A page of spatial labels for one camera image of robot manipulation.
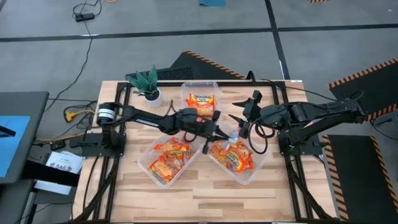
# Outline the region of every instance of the black table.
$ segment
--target black table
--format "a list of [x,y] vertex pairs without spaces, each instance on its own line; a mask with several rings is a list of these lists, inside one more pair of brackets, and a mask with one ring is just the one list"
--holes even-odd
[[46,91],[0,93],[0,116],[30,116],[10,169],[0,178],[0,223],[15,222],[24,213],[34,181],[20,178],[48,97]]

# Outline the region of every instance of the blue surface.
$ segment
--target blue surface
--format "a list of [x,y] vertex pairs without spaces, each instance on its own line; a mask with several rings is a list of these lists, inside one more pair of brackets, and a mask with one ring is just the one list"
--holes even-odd
[[225,0],[200,0],[201,6],[224,7]]
[[13,137],[0,138],[0,177],[5,177],[18,149],[30,116],[0,116],[0,126],[16,132]]

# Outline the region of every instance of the clear plastic container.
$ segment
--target clear plastic container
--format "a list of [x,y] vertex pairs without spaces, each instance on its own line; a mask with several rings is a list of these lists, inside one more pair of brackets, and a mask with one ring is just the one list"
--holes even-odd
[[[233,124],[222,124],[222,125],[220,125],[220,128],[222,131],[224,131],[224,133],[229,135],[230,133],[235,131],[236,128],[238,128],[238,125],[233,126]],[[253,180],[257,170],[261,169],[261,167],[264,165],[264,163],[266,162],[266,158],[268,157],[267,156],[268,153],[264,153],[262,155],[257,154],[250,148],[249,141],[247,139],[240,138],[239,140],[242,141],[248,147],[248,149],[252,152],[251,158],[253,161],[253,170],[242,170],[242,172],[231,171],[228,168],[226,168],[225,166],[223,166],[220,162],[218,162],[210,153],[208,154],[208,156],[210,157],[210,159],[212,161],[214,161],[223,170],[225,170],[225,172],[227,172],[237,182],[239,182],[240,184],[246,185],[246,184],[250,184],[250,182]],[[253,140],[252,140],[252,145],[258,151],[262,150]]]
[[189,99],[189,94],[194,95],[214,95],[215,96],[215,110],[221,111],[221,106],[218,103],[220,98],[220,89],[218,88],[217,82],[214,81],[202,81],[202,82],[186,82],[181,85],[181,106],[187,108],[187,102],[185,99]]
[[[162,144],[167,142],[170,138],[175,137],[179,139],[180,141],[183,141],[183,133],[178,133],[174,136],[169,136],[169,135],[164,135],[158,140],[154,141],[152,145],[150,145],[141,158],[138,160],[138,166],[161,188],[166,189],[169,188],[177,179],[178,177],[184,172],[185,169],[192,163],[192,161],[196,158],[201,153],[201,149],[203,147],[203,144],[201,141],[195,140],[190,144],[191,147],[191,159],[180,169],[180,171],[174,176],[174,178],[168,183],[168,184],[163,184],[160,181],[154,177],[151,172],[149,171],[149,166],[152,165],[160,155],[162,155],[162,152],[155,150],[154,147],[157,144]],[[191,139],[193,136],[187,134],[187,139]]]

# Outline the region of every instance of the wooden table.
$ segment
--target wooden table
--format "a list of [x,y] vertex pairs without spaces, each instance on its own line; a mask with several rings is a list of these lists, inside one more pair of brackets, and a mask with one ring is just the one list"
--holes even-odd
[[[99,93],[98,104],[114,101],[118,82],[105,81]],[[286,81],[286,85],[303,88],[301,82]],[[143,97],[131,96],[129,104],[156,114],[165,114],[170,100],[176,110],[181,108],[180,87],[160,87],[164,103],[160,108],[148,108]],[[244,101],[253,90],[259,90],[263,97],[260,106],[273,104],[271,88],[220,87],[219,98],[224,122],[236,124],[228,114],[242,117],[242,108],[232,102]],[[306,101],[305,92],[287,90],[289,101]],[[290,196],[284,158],[279,154],[277,138],[269,139],[267,161],[256,178],[249,185],[241,185],[207,156],[199,155],[169,189],[160,189],[138,167],[137,161],[146,148],[163,135],[158,129],[139,123],[126,123],[127,145],[120,160],[111,222],[265,222],[293,221],[294,211]],[[253,140],[264,146],[264,140]],[[325,209],[335,216],[335,208],[323,164],[313,156],[302,156],[303,168],[309,191]],[[83,196],[93,158],[86,159],[80,174],[80,181],[73,205],[75,216],[81,213]],[[86,204],[96,193],[100,178],[102,158],[95,166],[88,187]],[[101,204],[100,218],[106,207],[105,192]],[[305,216],[302,195],[298,190],[301,214]]]

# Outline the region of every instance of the white pot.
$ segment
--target white pot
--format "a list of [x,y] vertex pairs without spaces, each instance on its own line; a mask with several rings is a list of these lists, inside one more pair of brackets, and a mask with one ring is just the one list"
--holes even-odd
[[158,108],[162,105],[163,103],[163,98],[162,98],[162,92],[160,91],[159,88],[157,88],[157,91],[159,91],[159,96],[156,98],[156,100],[147,100],[147,98],[145,98],[147,104],[151,107],[151,108]]

